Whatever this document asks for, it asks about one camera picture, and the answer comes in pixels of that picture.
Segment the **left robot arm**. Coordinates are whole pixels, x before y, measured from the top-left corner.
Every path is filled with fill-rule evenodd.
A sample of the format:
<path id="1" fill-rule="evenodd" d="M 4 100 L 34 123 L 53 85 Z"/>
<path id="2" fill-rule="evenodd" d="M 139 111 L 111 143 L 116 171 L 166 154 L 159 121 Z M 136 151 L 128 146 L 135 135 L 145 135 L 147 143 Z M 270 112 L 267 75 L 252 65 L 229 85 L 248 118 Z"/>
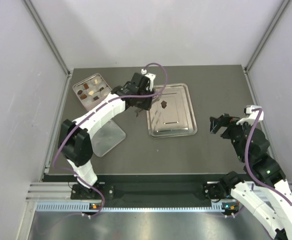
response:
<path id="1" fill-rule="evenodd" d="M 107 122 L 130 107 L 150 110 L 153 97 L 158 93 L 153 88 L 140 87 L 129 82 L 126 86 L 115 87 L 104 100 L 85 115 L 75 119 L 66 119 L 60 127 L 57 153 L 63 155 L 71 166 L 71 171 L 82 186 L 82 192 L 88 198 L 100 194 L 96 183 L 98 177 L 93 170 L 92 140 L 94 135 Z"/>

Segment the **dark ridged chocolate square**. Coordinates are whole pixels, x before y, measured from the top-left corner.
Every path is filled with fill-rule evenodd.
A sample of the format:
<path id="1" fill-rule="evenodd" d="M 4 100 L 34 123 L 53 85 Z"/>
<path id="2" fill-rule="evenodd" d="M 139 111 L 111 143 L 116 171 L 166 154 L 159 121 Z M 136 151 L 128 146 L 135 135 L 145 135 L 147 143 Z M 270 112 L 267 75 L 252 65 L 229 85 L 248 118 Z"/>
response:
<path id="1" fill-rule="evenodd" d="M 163 109 L 165 109 L 166 107 L 167 107 L 167 102 L 166 101 L 162 101 L 161 103 L 161 107 L 163 108 Z"/>

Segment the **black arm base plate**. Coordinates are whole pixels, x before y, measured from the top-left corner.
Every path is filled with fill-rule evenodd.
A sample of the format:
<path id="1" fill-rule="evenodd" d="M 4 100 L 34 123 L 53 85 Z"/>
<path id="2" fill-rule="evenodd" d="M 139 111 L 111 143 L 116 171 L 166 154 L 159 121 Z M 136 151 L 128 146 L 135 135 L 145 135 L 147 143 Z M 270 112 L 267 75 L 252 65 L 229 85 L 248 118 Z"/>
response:
<path id="1" fill-rule="evenodd" d="M 72 200 L 98 199 L 100 191 L 106 201 L 132 201 L 140 202 L 161 198 L 164 202 L 168 199 L 191 200 L 221 200 L 231 197 L 231 189 L 219 182 L 97 182 L 95 189 L 86 188 L 81 184 L 72 187 Z"/>

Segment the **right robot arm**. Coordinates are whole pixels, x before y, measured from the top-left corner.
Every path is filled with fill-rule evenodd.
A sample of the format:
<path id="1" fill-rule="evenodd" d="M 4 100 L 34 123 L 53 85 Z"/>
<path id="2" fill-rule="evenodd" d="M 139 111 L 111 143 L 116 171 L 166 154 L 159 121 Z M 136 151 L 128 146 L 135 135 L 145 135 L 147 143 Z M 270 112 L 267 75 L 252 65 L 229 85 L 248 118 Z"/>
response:
<path id="1" fill-rule="evenodd" d="M 230 140 L 244 171 L 268 202 L 262 200 L 240 175 L 231 171 L 217 183 L 204 187 L 211 202 L 235 199 L 263 226 L 273 240 L 292 240 L 292 191 L 279 163 L 268 154 L 270 142 L 257 124 L 264 119 L 261 106 L 247 105 L 245 117 L 222 114 L 210 117 L 210 133 L 224 128 L 221 138 Z"/>

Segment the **silver tin lid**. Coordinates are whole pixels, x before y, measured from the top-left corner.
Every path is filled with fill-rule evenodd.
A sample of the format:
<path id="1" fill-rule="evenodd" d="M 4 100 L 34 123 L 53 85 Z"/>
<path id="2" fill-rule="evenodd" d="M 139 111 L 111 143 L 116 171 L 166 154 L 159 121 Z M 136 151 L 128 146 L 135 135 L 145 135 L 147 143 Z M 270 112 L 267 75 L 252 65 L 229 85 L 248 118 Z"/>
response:
<path id="1" fill-rule="evenodd" d="M 109 120 L 91 140 L 93 154 L 101 158 L 125 138 L 126 133 L 113 120 Z"/>

